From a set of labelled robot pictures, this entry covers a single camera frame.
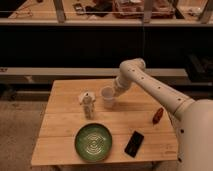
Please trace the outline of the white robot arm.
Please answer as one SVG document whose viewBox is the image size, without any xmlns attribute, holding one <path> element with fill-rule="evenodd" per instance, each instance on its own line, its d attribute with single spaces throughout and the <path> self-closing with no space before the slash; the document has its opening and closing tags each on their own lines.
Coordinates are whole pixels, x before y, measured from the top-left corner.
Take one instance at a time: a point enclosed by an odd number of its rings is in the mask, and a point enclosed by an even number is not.
<svg viewBox="0 0 213 171">
<path fill-rule="evenodd" d="M 194 100 L 146 74 L 145 67 L 142 58 L 121 62 L 115 95 L 136 83 L 180 121 L 177 171 L 213 171 L 213 100 Z"/>
</svg>

